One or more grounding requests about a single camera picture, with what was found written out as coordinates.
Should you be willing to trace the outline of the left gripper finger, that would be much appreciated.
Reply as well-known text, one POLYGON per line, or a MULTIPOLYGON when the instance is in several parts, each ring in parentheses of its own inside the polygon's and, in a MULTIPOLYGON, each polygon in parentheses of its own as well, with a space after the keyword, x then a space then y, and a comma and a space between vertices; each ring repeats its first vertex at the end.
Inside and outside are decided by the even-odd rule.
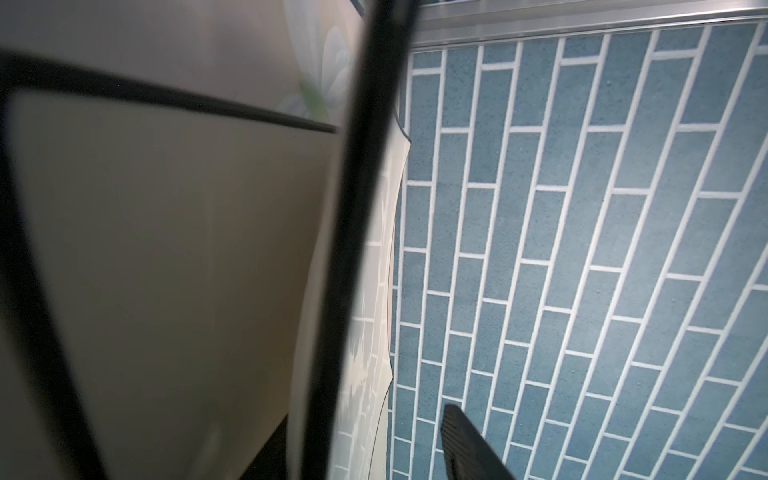
POLYGON ((459 406, 443 408, 440 433, 448 479, 515 479, 459 406))

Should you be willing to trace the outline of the white square plate black rim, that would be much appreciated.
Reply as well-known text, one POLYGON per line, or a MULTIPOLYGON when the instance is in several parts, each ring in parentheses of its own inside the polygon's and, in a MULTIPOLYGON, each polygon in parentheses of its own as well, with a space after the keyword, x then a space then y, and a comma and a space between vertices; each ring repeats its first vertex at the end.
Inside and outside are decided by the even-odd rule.
POLYGON ((1 55, 2 474, 281 466, 333 126, 1 55))

